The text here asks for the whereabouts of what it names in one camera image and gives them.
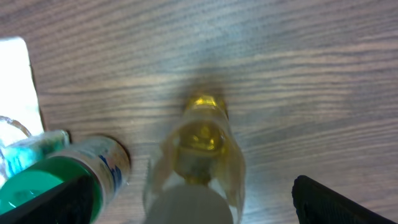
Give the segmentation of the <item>small green sachet pack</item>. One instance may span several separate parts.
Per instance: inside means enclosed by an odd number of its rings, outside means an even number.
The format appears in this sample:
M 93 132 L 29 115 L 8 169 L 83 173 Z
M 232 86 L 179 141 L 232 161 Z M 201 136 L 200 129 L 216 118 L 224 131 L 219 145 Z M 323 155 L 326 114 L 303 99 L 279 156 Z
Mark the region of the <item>small green sachet pack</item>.
M 6 147 L 1 146 L 1 185 L 69 144 L 69 134 L 64 130 L 55 130 L 21 139 Z

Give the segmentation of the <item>yellow oil glass bottle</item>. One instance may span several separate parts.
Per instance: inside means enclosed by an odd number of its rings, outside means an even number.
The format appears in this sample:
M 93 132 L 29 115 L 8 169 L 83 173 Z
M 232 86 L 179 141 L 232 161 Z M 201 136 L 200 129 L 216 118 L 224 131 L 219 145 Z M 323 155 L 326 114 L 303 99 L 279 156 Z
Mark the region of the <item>yellow oil glass bottle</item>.
M 146 223 L 240 223 L 245 163 L 219 96 L 193 95 L 148 161 Z

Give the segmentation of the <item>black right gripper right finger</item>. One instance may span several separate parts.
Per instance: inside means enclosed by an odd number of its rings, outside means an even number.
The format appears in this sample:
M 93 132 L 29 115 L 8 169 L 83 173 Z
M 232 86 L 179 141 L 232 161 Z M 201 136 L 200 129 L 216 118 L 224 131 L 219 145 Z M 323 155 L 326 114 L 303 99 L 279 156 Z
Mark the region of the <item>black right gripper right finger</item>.
M 292 198 L 300 224 L 396 224 L 305 175 L 294 180 Z

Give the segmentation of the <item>green lid round jar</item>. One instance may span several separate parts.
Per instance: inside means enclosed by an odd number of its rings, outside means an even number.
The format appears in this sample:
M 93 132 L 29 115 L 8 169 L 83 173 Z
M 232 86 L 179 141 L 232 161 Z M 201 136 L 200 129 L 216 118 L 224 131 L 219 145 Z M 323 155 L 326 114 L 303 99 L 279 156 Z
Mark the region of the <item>green lid round jar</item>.
M 131 170 L 129 154 L 114 139 L 92 136 L 37 161 L 11 177 L 1 188 L 1 214 L 46 191 L 87 175 L 94 181 L 90 223 L 117 196 Z

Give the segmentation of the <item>brown Pantree snack pouch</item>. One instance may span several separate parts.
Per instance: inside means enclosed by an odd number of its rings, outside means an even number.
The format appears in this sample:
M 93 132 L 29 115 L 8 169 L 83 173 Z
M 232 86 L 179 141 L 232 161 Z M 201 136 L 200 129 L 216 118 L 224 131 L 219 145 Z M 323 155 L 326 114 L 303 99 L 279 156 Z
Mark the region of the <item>brown Pantree snack pouch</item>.
M 1 149 L 43 133 L 29 52 L 21 37 L 1 39 Z

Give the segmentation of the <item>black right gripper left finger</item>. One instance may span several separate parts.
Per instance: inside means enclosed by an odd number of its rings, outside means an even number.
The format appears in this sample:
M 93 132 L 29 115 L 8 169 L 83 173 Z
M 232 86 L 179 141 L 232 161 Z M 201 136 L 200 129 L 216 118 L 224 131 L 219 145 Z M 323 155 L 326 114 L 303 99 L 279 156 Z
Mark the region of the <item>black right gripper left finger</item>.
M 89 224 L 94 180 L 83 175 L 66 181 L 1 215 L 1 224 Z

